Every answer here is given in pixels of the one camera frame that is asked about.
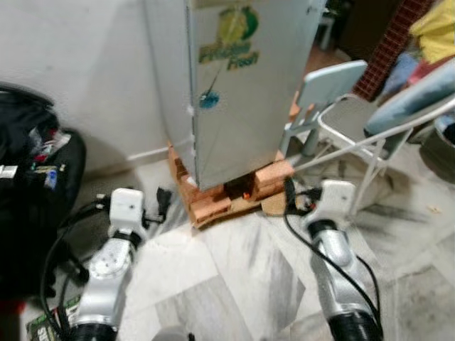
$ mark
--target black joint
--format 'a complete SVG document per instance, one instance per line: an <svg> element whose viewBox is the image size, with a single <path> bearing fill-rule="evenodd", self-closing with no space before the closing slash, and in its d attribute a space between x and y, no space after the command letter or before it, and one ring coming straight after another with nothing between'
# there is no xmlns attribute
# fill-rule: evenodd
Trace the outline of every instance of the black joint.
<svg viewBox="0 0 455 341"><path fill-rule="evenodd" d="M79 268L78 271L79 272L77 273L77 280L80 283L86 284L90 279L90 272L84 267Z"/></svg>
<svg viewBox="0 0 455 341"><path fill-rule="evenodd" d="M322 188L320 187L310 188L309 190L306 191L306 195L312 201L319 201L322 197Z"/></svg>
<svg viewBox="0 0 455 341"><path fill-rule="evenodd" d="M333 316L328 325L335 341L381 341L382 333L373 318L364 311Z"/></svg>
<svg viewBox="0 0 455 341"><path fill-rule="evenodd" d="M71 329L70 341L115 341L117 332L109 325L85 323Z"/></svg>
<svg viewBox="0 0 455 341"><path fill-rule="evenodd" d="M336 224L333 220L330 219L321 219L312 222L308 226L308 232L311 236L311 239L316 238L319 232L326 231L327 229L337 230Z"/></svg>
<svg viewBox="0 0 455 341"><path fill-rule="evenodd" d="M131 234L126 234L126 233L122 233L120 231L116 231L112 238L127 240L128 242L131 242L131 244L133 244L133 246L136 250L142 241L141 237L136 232L132 232Z"/></svg>

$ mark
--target black wire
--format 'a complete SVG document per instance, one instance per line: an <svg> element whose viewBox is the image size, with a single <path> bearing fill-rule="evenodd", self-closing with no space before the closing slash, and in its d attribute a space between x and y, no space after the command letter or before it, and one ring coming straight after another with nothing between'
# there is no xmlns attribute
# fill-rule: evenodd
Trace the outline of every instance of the black wire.
<svg viewBox="0 0 455 341"><path fill-rule="evenodd" d="M73 216L68 216L63 220L63 223L60 225L61 227L66 227L65 231L54 241L52 246L49 249L48 254L46 255L45 261L44 261L44 266L43 266L43 272L41 274L41 282L40 282L40 302L41 306L44 310L44 313L49 320L50 326L54 329L55 333L57 336L63 341L66 340L67 335L63 332L63 330L60 328L60 326L57 323L57 320L54 318L52 315L48 302L46 300L46 287L47 287L47 277L48 277L48 272L49 272L49 267L50 263L52 261L52 258L54 256L55 250L57 249L59 243L62 242L63 238L73 229L74 224L79 220L80 216L83 216L84 213L87 213L89 211L90 206L93 207L95 202L90 202L84 206L82 206L77 213L75 213Z"/></svg>
<svg viewBox="0 0 455 341"><path fill-rule="evenodd" d="M368 270L368 272L370 273L371 279L373 280L373 285L375 286L375 294L376 294L376 309L378 310L378 317L379 317L379 320L380 320L381 319L381 300L380 300L380 292L379 292L378 280L376 279L375 273L371 269L370 265L360 256L357 256L357 259Z"/></svg>
<svg viewBox="0 0 455 341"><path fill-rule="evenodd" d="M70 323L68 321L68 317L66 315L66 309L65 309L65 296L66 296L66 290L68 289L68 285L70 284L71 276L74 273L75 272L72 271L72 273L66 275L66 278L62 285L62 292L60 294L60 299L58 300L58 307L57 307L58 319L60 321L61 329L62 329L64 335L70 334Z"/></svg>
<svg viewBox="0 0 455 341"><path fill-rule="evenodd" d="M350 277L341 267L339 267L335 262L333 262L330 258L328 258L325 254L320 252L311 242L303 238L289 223L288 220L288 212L284 213L284 221L286 222L286 226L289 229L289 231L302 243L304 243L310 250L312 250L315 255L329 263L337 272L344 277L345 280L347 280L356 290L359 292L359 294L362 296L362 298L365 300L365 302L368 304L368 307L371 309L371 312L374 315L376 324L378 325L378 329L380 331L381 337L383 337L383 331L382 331L382 324L380 321L380 314L371 301L371 299L368 297L367 293Z"/></svg>

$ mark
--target chair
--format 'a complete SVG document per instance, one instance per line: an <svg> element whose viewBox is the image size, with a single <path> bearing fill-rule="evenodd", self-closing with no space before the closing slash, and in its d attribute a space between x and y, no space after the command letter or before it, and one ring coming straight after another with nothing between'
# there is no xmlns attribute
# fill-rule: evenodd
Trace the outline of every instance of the chair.
<svg viewBox="0 0 455 341"><path fill-rule="evenodd" d="M324 69L313 71L306 75L296 101L299 107L301 107L301 111L294 122L288 123L284 127L280 146L280 151L284 156L287 154L291 138L308 130L311 130L311 133L306 140L303 153L306 156L314 154L319 140L317 122L319 113L338 97L349 92L363 74L366 67L366 62L356 60L354 62L325 67ZM314 107L307 115L306 110L312 104Z"/></svg>
<svg viewBox="0 0 455 341"><path fill-rule="evenodd" d="M295 171L302 171L346 153L360 156L368 168L350 208L350 214L354 215L371 180L379 172L385 172L390 160L405 143L413 128L455 108L455 85L450 85L455 83L455 75L451 71L454 61L455 59L451 64L443 66L446 70L435 70L379 109L351 94L339 97L317 115L317 122L320 129L341 149L316 157L296 167ZM385 130L365 137L365 127Z"/></svg>

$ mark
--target yellow cloth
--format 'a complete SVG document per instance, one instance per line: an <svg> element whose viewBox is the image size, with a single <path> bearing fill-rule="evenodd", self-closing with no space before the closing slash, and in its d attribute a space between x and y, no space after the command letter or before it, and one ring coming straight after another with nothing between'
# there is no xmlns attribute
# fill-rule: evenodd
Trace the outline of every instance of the yellow cloth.
<svg viewBox="0 0 455 341"><path fill-rule="evenodd" d="M419 39L425 60L432 64L455 55L455 0L443 0L416 21L409 32Z"/></svg>

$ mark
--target refrigerator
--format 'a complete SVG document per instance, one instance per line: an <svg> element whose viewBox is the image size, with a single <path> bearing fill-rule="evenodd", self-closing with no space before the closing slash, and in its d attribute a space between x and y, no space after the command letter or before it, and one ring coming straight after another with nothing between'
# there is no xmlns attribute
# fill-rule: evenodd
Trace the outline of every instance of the refrigerator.
<svg viewBox="0 0 455 341"><path fill-rule="evenodd" d="M145 0L166 133L201 190L277 155L325 0Z"/></svg>

